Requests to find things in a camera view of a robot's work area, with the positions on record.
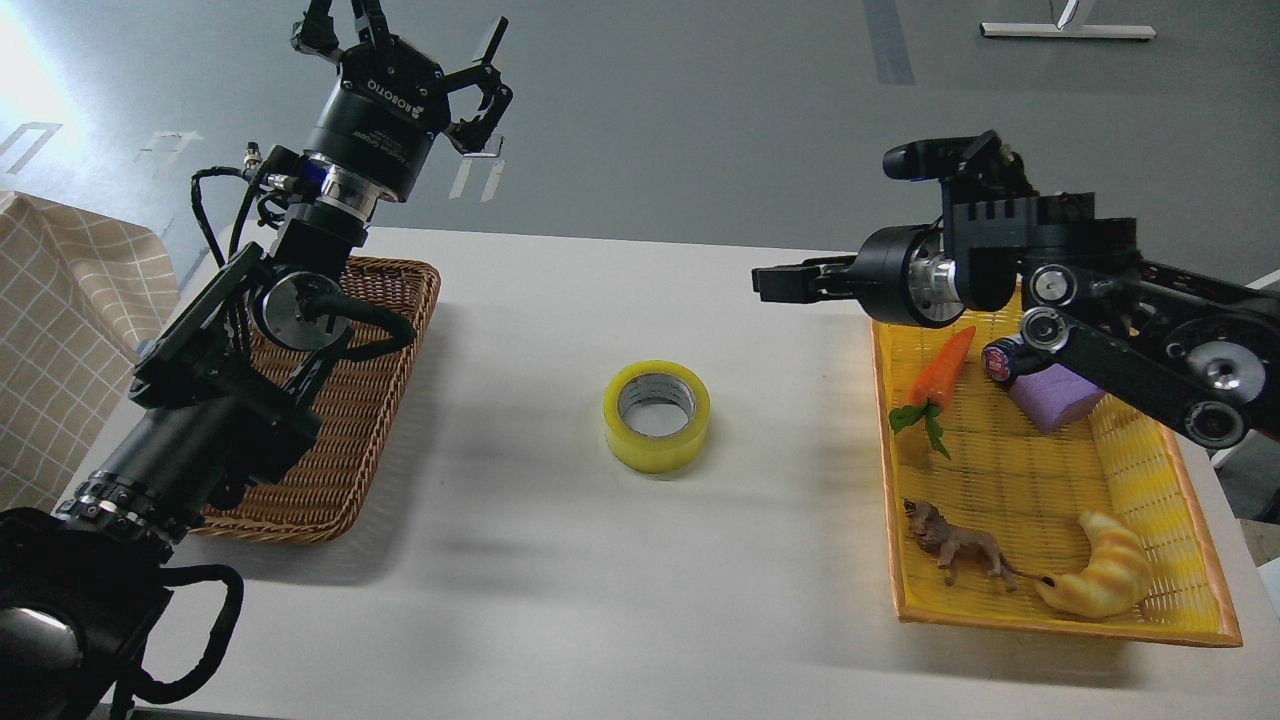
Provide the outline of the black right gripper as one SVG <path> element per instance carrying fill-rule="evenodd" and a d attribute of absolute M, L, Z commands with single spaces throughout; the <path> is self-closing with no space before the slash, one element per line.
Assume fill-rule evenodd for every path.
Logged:
<path fill-rule="evenodd" d="M 818 304 L 858 297 L 867 314 L 886 324 L 942 328 L 913 297 L 911 261 L 920 249 L 936 245 L 940 232 L 928 225 L 896 225 L 873 233 L 858 256 L 810 258 L 796 264 L 754 268 L 751 281 L 762 302 Z M 858 293 L 847 284 L 831 286 L 818 277 L 827 266 L 852 265 Z"/>

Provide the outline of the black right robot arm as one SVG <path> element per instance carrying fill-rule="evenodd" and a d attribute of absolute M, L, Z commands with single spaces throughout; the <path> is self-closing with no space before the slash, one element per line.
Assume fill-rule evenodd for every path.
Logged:
<path fill-rule="evenodd" d="M 896 181 L 937 181 L 940 219 L 872 234 L 851 255 L 758 268 L 773 304 L 858 301 L 931 329 L 1021 300 L 1019 331 L 1065 366 L 1204 448 L 1277 438 L 1277 295 L 1143 259 L 1132 218 L 1092 193 L 1042 193 L 993 131 L 888 150 Z"/>

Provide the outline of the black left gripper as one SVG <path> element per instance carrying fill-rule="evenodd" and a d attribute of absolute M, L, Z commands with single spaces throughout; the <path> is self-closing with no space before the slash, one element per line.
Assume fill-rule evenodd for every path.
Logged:
<path fill-rule="evenodd" d="M 411 195 L 434 142 L 447 123 L 447 101 L 429 87 L 439 64 L 412 44 L 396 40 L 380 1 L 351 1 L 356 46 L 343 50 L 332 17 L 332 1 L 310 1 L 292 26 L 296 53 L 337 67 L 333 90 L 303 151 L 351 170 L 380 188 L 390 202 Z M 452 120 L 443 135 L 463 158 L 499 158 L 504 137 L 497 132 L 513 100 L 495 58 L 509 28 L 499 15 L 480 42 L 474 63 L 443 78 L 445 94 L 480 92 L 476 114 Z"/>

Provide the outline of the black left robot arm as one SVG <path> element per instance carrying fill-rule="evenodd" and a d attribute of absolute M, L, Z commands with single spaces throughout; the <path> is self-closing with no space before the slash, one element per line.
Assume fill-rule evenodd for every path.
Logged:
<path fill-rule="evenodd" d="M 337 69 L 302 152 L 250 143 L 241 167 L 193 174 L 192 206 L 218 273 L 133 369 L 143 418 L 52 512 L 3 514 L 3 712 L 86 719 L 113 694 L 169 705 L 219 669 L 244 597 L 221 564 L 169 565 L 212 505 L 233 509 L 315 446 L 312 405 L 339 363 L 411 347 L 401 314 L 348 296 L 340 273 L 376 205 L 410 196 L 433 143 L 497 158 L 513 94 L 497 19 L 470 67 L 445 72 L 390 32 L 378 1 L 352 5 L 342 47 L 330 3 L 291 38 Z"/>

